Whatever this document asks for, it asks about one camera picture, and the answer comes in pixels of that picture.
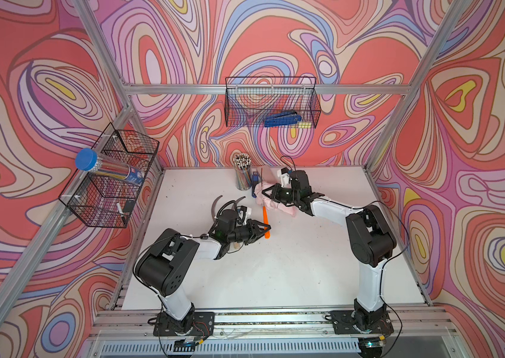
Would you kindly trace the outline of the orange handle sickle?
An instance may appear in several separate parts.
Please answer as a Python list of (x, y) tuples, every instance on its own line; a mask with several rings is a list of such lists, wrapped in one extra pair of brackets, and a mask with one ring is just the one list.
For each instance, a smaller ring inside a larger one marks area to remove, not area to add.
[[(264, 204), (264, 196), (262, 194), (262, 191), (263, 191), (263, 182), (264, 182), (264, 167), (261, 167), (261, 171), (260, 171), (260, 182), (259, 182), (259, 186), (260, 186), (260, 198), (261, 198), (261, 206), (262, 206), (262, 210), (263, 210), (263, 221), (264, 221), (264, 224), (266, 226), (269, 226), (269, 218), (268, 218), (268, 214), (267, 214), (267, 208), (265, 207), (265, 204)], [(266, 240), (269, 240), (270, 239), (270, 231), (266, 231), (264, 233), (264, 238)]]

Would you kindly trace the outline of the pink terry rag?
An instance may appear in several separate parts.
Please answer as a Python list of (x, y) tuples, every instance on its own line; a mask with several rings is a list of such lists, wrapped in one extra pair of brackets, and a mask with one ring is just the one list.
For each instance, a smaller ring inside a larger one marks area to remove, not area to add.
[[(276, 183), (263, 182), (263, 189), (266, 189), (269, 186), (272, 186), (273, 184), (276, 184)], [(261, 198), (259, 197), (260, 196), (260, 186), (259, 186), (259, 184), (256, 186), (254, 194), (256, 195), (255, 202), (258, 205), (261, 205)], [(279, 211), (282, 211), (283, 213), (287, 213), (288, 215), (290, 215), (292, 217), (295, 217), (297, 215), (297, 212), (298, 212), (298, 210), (297, 210), (296, 207), (286, 207), (284, 204), (280, 204), (280, 203), (277, 203), (275, 201), (270, 201), (266, 197), (264, 197), (264, 204), (265, 204), (265, 207), (268, 210), (279, 210)]]

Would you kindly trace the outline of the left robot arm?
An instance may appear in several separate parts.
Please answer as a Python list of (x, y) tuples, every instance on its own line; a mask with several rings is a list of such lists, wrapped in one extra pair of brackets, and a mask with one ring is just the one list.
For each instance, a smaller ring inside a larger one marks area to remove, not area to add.
[(133, 276), (155, 293), (169, 322), (188, 331), (194, 321), (194, 304), (182, 283), (195, 260), (220, 260), (233, 243), (251, 245), (264, 238), (271, 226), (255, 219), (242, 221), (237, 213), (222, 214), (206, 234), (192, 237), (168, 228), (136, 260)]

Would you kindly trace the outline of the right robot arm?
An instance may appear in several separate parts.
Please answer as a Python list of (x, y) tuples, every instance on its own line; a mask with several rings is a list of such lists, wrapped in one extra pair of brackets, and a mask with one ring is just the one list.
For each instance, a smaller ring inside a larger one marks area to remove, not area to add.
[(346, 227), (352, 254), (359, 262), (358, 295), (352, 319), (362, 326), (379, 321), (387, 313), (382, 297), (383, 269), (397, 246), (382, 210), (375, 204), (364, 207), (342, 204), (313, 191), (303, 170), (290, 171), (285, 178), (287, 183), (271, 184), (261, 194), (276, 204), (296, 207), (309, 216)]

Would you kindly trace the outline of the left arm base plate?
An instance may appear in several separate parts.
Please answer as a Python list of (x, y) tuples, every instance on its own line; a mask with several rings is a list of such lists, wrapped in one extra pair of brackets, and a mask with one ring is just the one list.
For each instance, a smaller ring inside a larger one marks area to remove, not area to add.
[(212, 311), (189, 312), (182, 320), (176, 320), (167, 313), (159, 313), (149, 319), (154, 323), (154, 337), (210, 337), (214, 333), (215, 313)]

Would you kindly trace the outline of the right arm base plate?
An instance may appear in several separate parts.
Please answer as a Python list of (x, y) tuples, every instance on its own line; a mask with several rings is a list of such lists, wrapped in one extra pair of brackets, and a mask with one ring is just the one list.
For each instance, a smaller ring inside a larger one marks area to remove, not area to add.
[(366, 336), (389, 337), (394, 333), (388, 313), (378, 310), (366, 313), (364, 310), (335, 310), (324, 316), (332, 324), (335, 334), (360, 334)]

